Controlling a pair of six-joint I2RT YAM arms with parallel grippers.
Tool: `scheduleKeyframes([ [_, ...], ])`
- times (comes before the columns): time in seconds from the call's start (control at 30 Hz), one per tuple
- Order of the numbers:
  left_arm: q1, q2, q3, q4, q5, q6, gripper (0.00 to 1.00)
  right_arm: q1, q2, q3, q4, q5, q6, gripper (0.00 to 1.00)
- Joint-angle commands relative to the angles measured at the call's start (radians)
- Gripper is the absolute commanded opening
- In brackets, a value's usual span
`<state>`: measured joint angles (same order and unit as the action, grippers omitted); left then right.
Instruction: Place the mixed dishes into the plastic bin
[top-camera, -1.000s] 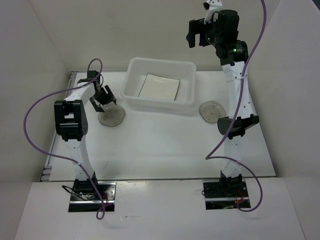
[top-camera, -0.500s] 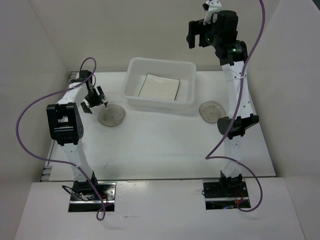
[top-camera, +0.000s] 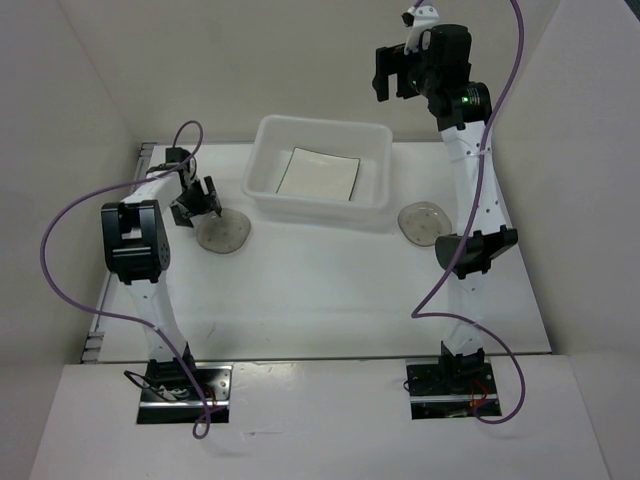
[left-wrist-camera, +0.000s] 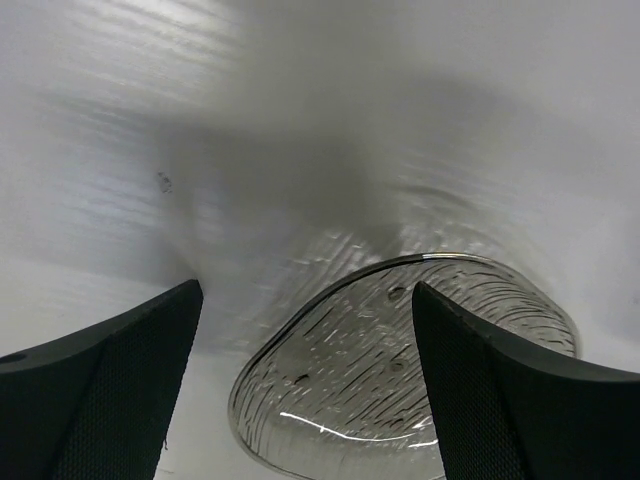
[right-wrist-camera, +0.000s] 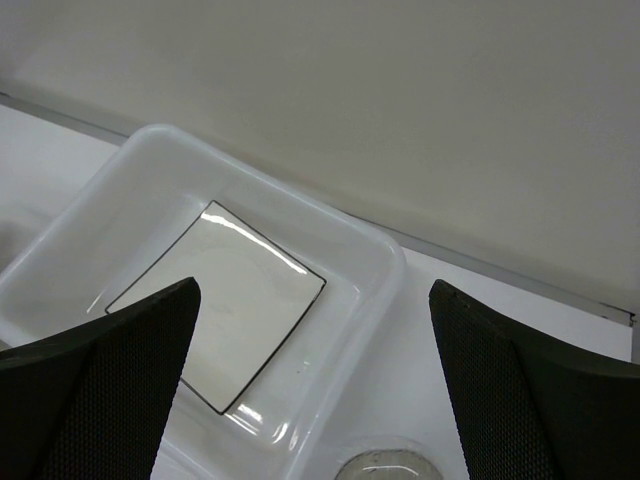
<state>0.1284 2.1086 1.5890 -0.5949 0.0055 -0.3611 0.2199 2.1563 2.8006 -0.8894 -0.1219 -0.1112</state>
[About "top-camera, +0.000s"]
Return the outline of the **square white plate black rim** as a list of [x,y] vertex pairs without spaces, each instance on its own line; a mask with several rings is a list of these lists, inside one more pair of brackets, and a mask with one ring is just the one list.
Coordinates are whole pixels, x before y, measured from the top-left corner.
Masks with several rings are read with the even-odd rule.
[[295,147],[286,163],[276,193],[308,199],[348,202],[361,166],[357,157],[331,155]]

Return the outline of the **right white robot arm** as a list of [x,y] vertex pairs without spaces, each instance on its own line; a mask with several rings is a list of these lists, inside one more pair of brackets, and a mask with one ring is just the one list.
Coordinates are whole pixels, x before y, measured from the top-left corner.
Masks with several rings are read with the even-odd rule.
[[414,22],[404,44],[376,52],[372,85],[378,101],[389,98],[390,76],[397,78],[397,97],[426,98],[450,156],[456,188],[458,225],[435,243],[455,323],[441,343],[436,365],[411,369],[407,389],[413,396],[478,392],[485,368],[478,327],[483,277],[518,241],[500,205],[490,148],[491,97],[485,84],[470,78],[471,43],[464,26],[421,20]]

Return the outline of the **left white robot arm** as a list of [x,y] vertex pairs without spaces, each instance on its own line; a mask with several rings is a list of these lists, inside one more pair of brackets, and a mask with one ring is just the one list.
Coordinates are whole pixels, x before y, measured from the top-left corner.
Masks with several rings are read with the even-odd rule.
[[182,147],[167,148],[165,162],[150,168],[145,180],[101,209],[105,261],[149,323],[149,364],[141,386],[165,401],[183,401],[197,395],[199,375],[169,297],[171,251],[163,214],[169,210],[176,225],[191,228],[194,217],[219,215],[222,207],[212,178],[198,178],[195,158]]

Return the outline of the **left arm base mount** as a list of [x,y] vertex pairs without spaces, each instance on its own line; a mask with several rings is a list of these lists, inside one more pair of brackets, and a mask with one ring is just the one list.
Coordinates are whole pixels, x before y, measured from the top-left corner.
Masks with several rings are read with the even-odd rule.
[[136,423],[139,425],[188,424],[204,422],[205,407],[212,424],[226,424],[230,417],[231,365],[197,363],[193,372],[199,390],[177,366],[161,377],[151,365],[146,371],[124,372],[140,391]]

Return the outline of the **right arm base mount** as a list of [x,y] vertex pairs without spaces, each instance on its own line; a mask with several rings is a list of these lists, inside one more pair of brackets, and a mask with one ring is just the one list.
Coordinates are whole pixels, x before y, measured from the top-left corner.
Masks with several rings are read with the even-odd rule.
[[502,415],[493,369],[486,362],[479,373],[458,380],[445,377],[435,359],[406,362],[403,387],[413,420],[473,418]]

